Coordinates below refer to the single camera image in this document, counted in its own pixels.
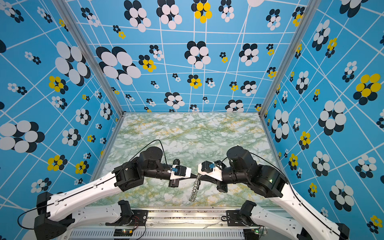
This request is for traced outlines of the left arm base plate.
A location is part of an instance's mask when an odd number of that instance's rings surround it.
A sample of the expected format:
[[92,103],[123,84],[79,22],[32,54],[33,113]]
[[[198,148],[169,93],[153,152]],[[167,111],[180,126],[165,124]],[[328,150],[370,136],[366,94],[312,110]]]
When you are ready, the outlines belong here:
[[105,223],[106,226],[144,226],[148,219],[149,211],[147,210],[132,210],[125,217],[120,217],[114,223]]

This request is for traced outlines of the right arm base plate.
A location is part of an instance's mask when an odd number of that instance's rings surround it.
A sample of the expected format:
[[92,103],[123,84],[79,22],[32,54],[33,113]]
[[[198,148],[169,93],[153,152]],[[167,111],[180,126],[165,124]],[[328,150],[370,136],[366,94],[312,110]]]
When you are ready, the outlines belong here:
[[260,228],[261,225],[246,223],[242,220],[239,210],[227,210],[224,216],[221,216],[223,222],[227,222],[229,227],[250,227]]

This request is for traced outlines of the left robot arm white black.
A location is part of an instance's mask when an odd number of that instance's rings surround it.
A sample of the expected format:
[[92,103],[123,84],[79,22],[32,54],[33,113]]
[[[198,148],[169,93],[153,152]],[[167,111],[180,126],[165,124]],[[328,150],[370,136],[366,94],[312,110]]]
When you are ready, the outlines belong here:
[[141,186],[145,178],[169,181],[172,188],[179,181],[195,178],[191,168],[161,162],[165,156],[162,149],[149,147],[139,156],[114,168],[113,171],[74,190],[51,194],[39,194],[38,215],[34,222],[34,232],[38,240],[51,240],[64,234],[69,228],[90,223],[105,223],[107,226],[137,224],[128,201],[119,201],[100,210],[86,210],[86,206],[100,199]]

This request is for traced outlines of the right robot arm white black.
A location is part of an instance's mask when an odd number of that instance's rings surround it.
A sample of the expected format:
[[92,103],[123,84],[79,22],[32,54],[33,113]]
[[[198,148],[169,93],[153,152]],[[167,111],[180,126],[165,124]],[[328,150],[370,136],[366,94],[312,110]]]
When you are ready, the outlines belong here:
[[204,161],[198,165],[202,181],[217,185],[225,193],[229,184],[245,184],[257,195],[270,199],[284,209],[290,218],[271,213],[251,201],[239,212],[247,226],[270,228],[291,240],[347,240],[350,229],[327,219],[297,193],[286,176],[274,166],[259,165],[253,154],[240,146],[227,151],[230,165],[221,161]]

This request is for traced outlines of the metal keyring disc with rings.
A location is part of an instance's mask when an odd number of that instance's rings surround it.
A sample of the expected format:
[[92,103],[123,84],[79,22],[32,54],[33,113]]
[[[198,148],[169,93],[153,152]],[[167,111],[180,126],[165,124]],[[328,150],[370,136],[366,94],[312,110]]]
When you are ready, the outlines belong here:
[[201,174],[197,174],[197,177],[194,181],[194,184],[193,184],[193,188],[192,188],[192,192],[191,192],[191,196],[189,198],[189,201],[190,202],[195,202],[196,201],[196,198],[197,198],[197,195],[198,195],[198,191],[200,189],[200,185],[201,185]]

